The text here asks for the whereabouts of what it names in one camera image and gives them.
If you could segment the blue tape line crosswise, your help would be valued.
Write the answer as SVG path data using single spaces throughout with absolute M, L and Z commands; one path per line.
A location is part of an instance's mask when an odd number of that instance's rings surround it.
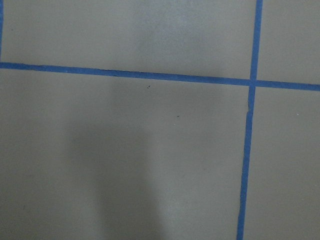
M 250 79 L 228 78 L 228 77 L 196 76 L 196 75 L 153 73 L 153 72 L 139 72 L 139 71 L 106 70 L 106 69 L 98 69 L 98 68 L 68 67 L 68 66 L 57 66 L 57 65 L 33 65 L 33 64 L 24 64 L 24 63 L 1 62 L 0 68 L 8 69 L 8 70 L 10 69 L 10 70 L 52 72 L 52 73 L 64 73 L 64 74 L 78 74 L 78 75 L 151 79 L 151 80 L 221 84 L 221 85 L 247 86 L 247 87 L 256 86 L 256 87 L 263 87 L 263 88 L 303 90 L 303 91 L 315 91 L 315 92 L 318 92 L 320 90 L 320 86 L 318 84 L 311 84 L 311 83 L 250 80 Z

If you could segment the blue tape line lengthwise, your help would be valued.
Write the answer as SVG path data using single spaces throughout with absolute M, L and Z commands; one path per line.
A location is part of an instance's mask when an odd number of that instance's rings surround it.
M 257 82 L 258 64 L 259 64 L 262 12 L 263 12 L 263 0 L 257 0 L 255 4 L 255 18 L 254 18 L 250 76 L 249 76 L 248 98 L 247 98 L 248 111 L 246 113 L 246 121 L 245 121 L 245 136 L 244 136 L 243 160 L 242 160 L 240 195 L 239 195 L 239 213 L 237 218 L 237 232 L 236 232 L 237 240 L 242 240 L 244 238 L 251 144 L 252 144 L 252 131 L 253 131 L 253 117 L 254 117 L 254 108 L 255 108 L 256 82 Z

